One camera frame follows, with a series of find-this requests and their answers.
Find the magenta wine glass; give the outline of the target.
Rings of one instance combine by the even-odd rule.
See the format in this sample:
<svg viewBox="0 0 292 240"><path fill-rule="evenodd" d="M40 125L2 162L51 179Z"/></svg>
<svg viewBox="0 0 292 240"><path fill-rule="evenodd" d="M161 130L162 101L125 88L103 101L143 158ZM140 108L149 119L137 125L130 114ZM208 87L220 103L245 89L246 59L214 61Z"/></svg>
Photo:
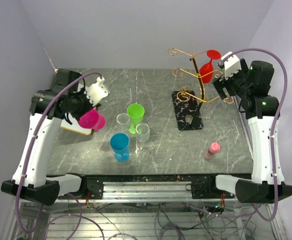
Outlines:
<svg viewBox="0 0 292 240"><path fill-rule="evenodd" d="M92 109L79 119L78 124L85 129L100 130L105 126L105 117Z"/></svg>

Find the red wine glass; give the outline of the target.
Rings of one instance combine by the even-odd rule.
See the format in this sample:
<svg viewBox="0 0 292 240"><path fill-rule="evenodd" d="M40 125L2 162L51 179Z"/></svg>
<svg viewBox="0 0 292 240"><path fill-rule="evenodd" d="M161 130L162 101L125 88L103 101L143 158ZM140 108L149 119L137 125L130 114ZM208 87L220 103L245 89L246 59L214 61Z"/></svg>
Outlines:
<svg viewBox="0 0 292 240"><path fill-rule="evenodd" d="M199 70L202 83L204 84L207 84L211 81L214 71L212 61L219 60L221 58L221 54L217 50L210 49L207 51L207 57L210 59L210 61L204 64Z"/></svg>

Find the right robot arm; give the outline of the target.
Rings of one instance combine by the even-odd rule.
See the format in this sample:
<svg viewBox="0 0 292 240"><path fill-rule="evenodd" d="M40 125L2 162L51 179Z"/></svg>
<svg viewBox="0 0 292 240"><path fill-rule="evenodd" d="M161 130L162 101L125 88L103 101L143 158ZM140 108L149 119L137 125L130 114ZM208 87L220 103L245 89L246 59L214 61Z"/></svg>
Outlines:
<svg viewBox="0 0 292 240"><path fill-rule="evenodd" d="M238 96L240 107L248 121L253 145L253 172L250 180L232 175L218 175L206 185L206 192L217 198L223 191L234 194L241 203L273 204L292 195L292 186L285 184L280 168L278 130L272 130L279 100L269 95L274 75L272 64L254 60L248 66L242 58L241 69L229 78L214 80L213 85L222 99L225 90Z"/></svg>

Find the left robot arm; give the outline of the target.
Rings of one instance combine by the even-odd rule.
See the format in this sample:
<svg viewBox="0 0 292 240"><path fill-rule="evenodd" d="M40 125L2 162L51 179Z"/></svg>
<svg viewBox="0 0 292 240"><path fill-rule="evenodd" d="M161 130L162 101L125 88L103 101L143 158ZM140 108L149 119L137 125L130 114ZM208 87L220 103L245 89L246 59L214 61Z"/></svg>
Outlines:
<svg viewBox="0 0 292 240"><path fill-rule="evenodd" d="M31 98L29 131L19 165L10 180L3 181L1 191L15 197L15 203L27 200L51 206L59 196L87 195L87 179L78 173L47 177L52 145L62 121L70 114L77 121L95 109L103 90L104 78L96 72L97 85L78 88L80 81L91 76L59 68L49 89L37 91Z"/></svg>

